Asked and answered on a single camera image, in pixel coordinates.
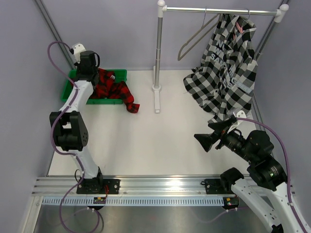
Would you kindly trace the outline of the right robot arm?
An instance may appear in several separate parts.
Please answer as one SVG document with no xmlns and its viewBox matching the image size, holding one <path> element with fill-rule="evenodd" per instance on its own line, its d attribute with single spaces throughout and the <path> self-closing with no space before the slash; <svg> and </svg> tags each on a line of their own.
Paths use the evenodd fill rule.
<svg viewBox="0 0 311 233">
<path fill-rule="evenodd" d="M 243 121 L 257 124 L 253 119 L 232 116 L 228 120 L 210 123 L 210 134 L 195 134 L 205 152 L 213 145 L 219 150 L 227 147 L 247 161 L 250 178 L 261 187 L 267 203 L 249 184 L 237 168 L 230 168 L 220 175 L 220 188 L 240 197 L 261 220 L 270 233 L 309 233 L 310 226 L 296 207 L 291 192 L 290 168 L 283 167 L 272 155 L 274 145 L 265 131 L 253 130 L 247 138 L 237 129 Z"/>
</svg>

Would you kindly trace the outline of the red black plaid shirt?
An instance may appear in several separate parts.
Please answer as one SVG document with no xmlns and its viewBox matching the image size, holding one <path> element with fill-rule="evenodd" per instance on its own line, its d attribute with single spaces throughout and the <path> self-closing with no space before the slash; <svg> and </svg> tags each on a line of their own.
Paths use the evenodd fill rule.
<svg viewBox="0 0 311 233">
<path fill-rule="evenodd" d="M 90 99 L 94 100 L 121 100 L 128 112 L 136 114 L 140 104 L 135 103 L 134 96 L 126 84 L 126 69 L 98 68 L 99 82 Z"/>
</svg>

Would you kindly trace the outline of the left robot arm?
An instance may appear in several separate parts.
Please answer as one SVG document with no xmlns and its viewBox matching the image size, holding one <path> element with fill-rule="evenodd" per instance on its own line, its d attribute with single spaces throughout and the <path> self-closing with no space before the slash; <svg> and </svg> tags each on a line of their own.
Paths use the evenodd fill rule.
<svg viewBox="0 0 311 233">
<path fill-rule="evenodd" d="M 74 46 L 76 75 L 72 91 L 58 112 L 50 114 L 52 145 L 61 155 L 70 155 L 80 172 L 78 194 L 98 194 L 104 189 L 103 175 L 88 148 L 88 130 L 80 111 L 85 107 L 99 81 L 99 55 Z"/>
</svg>

